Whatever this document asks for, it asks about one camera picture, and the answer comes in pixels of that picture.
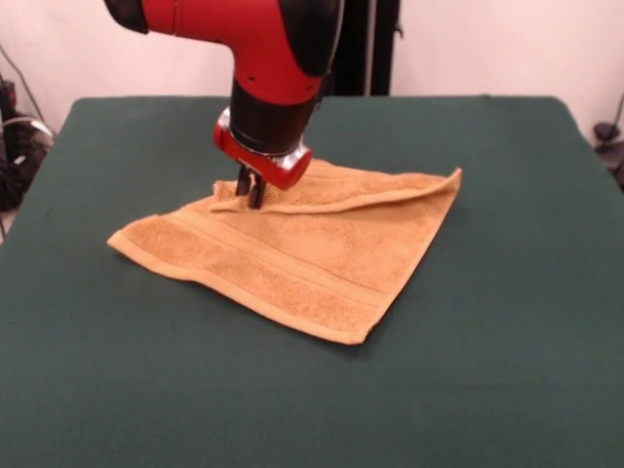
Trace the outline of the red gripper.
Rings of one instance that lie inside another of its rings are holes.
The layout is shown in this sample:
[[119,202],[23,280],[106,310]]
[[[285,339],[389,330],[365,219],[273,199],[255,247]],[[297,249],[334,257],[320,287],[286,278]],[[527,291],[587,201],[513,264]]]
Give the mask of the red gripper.
[[234,137],[230,129],[230,120],[230,108],[226,107],[214,125],[214,144],[241,166],[236,195],[249,195],[249,208],[260,209],[266,183],[281,190],[290,189],[305,173],[313,152],[305,145],[303,138],[294,150],[286,155],[276,156],[252,151]]

